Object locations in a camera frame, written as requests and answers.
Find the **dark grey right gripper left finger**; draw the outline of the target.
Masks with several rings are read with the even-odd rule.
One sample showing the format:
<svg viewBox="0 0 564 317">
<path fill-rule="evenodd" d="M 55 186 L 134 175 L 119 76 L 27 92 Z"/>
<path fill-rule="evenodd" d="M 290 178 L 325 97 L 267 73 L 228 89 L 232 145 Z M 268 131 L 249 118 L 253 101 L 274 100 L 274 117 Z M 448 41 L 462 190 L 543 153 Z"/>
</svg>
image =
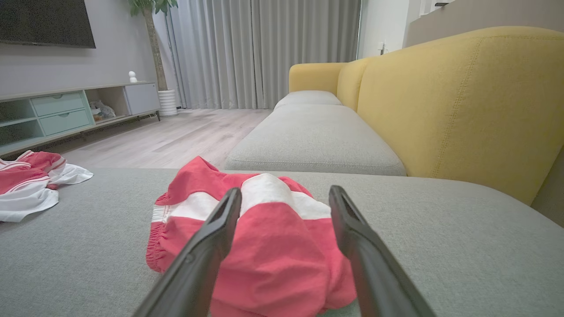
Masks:
<svg viewBox="0 0 564 317">
<path fill-rule="evenodd" d="M 156 283 L 134 317 L 206 317 L 221 262 L 228 256 L 241 210 L 230 189 Z"/>
</svg>

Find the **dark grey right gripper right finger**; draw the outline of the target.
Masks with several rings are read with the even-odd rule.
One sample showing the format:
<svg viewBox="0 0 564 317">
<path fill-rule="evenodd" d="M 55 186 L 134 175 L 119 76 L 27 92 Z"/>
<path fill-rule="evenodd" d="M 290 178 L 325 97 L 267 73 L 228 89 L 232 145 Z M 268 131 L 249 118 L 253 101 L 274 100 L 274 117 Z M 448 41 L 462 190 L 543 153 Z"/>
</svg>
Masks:
<svg viewBox="0 0 564 317">
<path fill-rule="evenodd" d="M 350 261 L 363 317 L 433 317 L 435 313 L 381 237 L 339 185 L 329 202 L 337 245 Z"/>
</svg>

